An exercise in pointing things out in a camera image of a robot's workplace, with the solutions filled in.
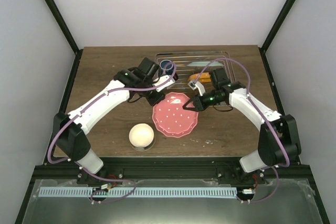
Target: wall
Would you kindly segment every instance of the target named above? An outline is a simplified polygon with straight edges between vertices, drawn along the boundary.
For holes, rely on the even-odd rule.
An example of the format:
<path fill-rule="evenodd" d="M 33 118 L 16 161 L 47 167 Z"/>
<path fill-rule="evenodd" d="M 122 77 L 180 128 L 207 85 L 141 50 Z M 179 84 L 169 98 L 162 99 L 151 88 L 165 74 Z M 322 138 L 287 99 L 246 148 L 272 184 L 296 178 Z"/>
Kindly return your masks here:
<path fill-rule="evenodd" d="M 261 46 L 285 0 L 55 0 L 84 46 Z"/>
<path fill-rule="evenodd" d="M 41 164 L 74 54 L 43 0 L 0 0 L 0 219 Z"/>
<path fill-rule="evenodd" d="M 310 164 L 336 223 L 336 2 L 297 0 L 267 57 L 287 113 L 298 123 L 301 160 Z"/>

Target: black metal frame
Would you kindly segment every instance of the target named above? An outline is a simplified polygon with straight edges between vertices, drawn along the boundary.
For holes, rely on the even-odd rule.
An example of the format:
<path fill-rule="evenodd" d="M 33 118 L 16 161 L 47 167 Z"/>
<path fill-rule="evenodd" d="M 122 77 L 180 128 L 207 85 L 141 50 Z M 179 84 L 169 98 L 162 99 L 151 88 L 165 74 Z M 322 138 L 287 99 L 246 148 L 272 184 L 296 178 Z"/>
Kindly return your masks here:
<path fill-rule="evenodd" d="M 75 53 L 74 63 L 72 65 L 71 73 L 66 85 L 64 96 L 61 102 L 60 111 L 65 112 L 73 83 L 75 81 L 77 69 L 79 66 L 80 58 L 83 50 L 80 50 L 71 35 L 56 3 L 54 0 L 45 0 L 51 13 L 53 14 L 56 22 L 62 30 L 65 38 L 68 40 L 69 45 Z M 267 78 L 270 83 L 270 87 L 275 98 L 277 109 L 281 114 L 284 114 L 284 110 L 281 104 L 280 96 L 277 91 L 274 79 L 272 77 L 271 70 L 266 57 L 266 51 L 269 48 L 271 42 L 276 36 L 280 26 L 284 22 L 287 14 L 293 6 L 295 0 L 286 0 L 280 14 L 278 15 L 271 31 L 269 32 L 263 46 L 259 48 L 261 58 L 264 63 Z M 235 183 L 230 178 L 220 177 L 218 173 L 224 173 L 225 170 L 234 169 L 239 167 L 240 157 L 124 157 L 124 158 L 102 158 L 104 166 L 113 167 L 114 169 L 121 170 L 123 178 L 125 179 L 181 179 L 181 178 L 195 178 L 195 179 L 218 179 L 220 184 L 231 184 L 236 187 L 250 186 L 247 184 Z M 78 179 L 80 170 L 78 166 L 73 163 L 60 163 L 57 165 L 49 165 L 45 158 L 44 165 L 36 166 L 28 185 L 25 198 L 20 208 L 15 223 L 22 223 L 24 215 L 27 209 L 27 205 L 30 196 L 33 191 L 35 180 L 37 179 Z M 305 178 L 308 180 L 311 188 L 315 191 L 315 200 L 319 208 L 319 212 L 323 223 L 330 223 L 328 216 L 325 212 L 320 194 L 315 184 L 314 177 L 308 165 L 291 165 L 288 168 L 279 168 L 279 176 L 281 178 Z M 275 178 L 271 170 L 264 172 L 264 178 Z"/>

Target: brown wood surface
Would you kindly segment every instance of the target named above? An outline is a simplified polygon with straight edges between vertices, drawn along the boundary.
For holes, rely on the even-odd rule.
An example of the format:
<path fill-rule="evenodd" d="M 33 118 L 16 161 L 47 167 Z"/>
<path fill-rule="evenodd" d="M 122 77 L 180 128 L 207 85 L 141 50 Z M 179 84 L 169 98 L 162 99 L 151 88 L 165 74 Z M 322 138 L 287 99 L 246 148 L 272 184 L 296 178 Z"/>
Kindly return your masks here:
<path fill-rule="evenodd" d="M 276 109 L 264 65 L 255 45 L 247 46 L 158 46 L 158 47 L 86 47 L 80 61 L 67 112 L 99 93 L 120 70 L 137 66 L 143 57 L 154 60 L 160 52 L 226 50 L 240 61 L 251 75 L 251 92 L 265 105 Z M 245 73 L 234 66 L 236 80 L 246 84 Z M 155 133 L 154 146 L 134 150 L 128 140 L 131 128 L 147 123 Z M 182 138 L 165 137 L 155 129 L 152 107 L 145 99 L 113 109 L 88 134 L 92 149 L 99 156 L 243 156 L 256 149 L 258 131 L 239 111 L 217 112 L 213 108 L 198 115 L 198 125 Z M 63 156 L 55 150 L 55 156 Z"/>

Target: pink plate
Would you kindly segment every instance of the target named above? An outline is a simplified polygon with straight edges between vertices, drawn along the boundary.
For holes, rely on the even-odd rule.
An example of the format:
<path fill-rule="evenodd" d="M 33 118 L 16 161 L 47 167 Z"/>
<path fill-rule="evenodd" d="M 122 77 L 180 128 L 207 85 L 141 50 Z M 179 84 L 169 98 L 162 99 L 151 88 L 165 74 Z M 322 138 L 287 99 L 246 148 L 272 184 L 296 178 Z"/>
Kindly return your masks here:
<path fill-rule="evenodd" d="M 181 137 L 192 132 L 197 125 L 198 112 L 184 110 L 189 100 L 183 93 L 171 92 L 153 107 L 152 119 L 156 129 L 165 136 Z"/>

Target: yellow object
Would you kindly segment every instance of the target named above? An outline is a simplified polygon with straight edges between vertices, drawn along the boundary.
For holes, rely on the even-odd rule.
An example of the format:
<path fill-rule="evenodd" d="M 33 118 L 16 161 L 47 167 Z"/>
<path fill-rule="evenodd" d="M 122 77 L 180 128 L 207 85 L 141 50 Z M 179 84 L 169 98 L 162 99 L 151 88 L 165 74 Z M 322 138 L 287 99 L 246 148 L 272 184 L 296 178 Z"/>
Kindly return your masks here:
<path fill-rule="evenodd" d="M 195 80 L 198 76 L 198 73 L 192 74 L 191 76 L 189 76 L 188 78 L 188 82 L 191 80 Z M 206 82 L 211 82 L 210 79 L 210 74 L 209 73 L 203 73 L 201 74 L 201 77 L 198 80 L 200 83 L 206 83 Z"/>

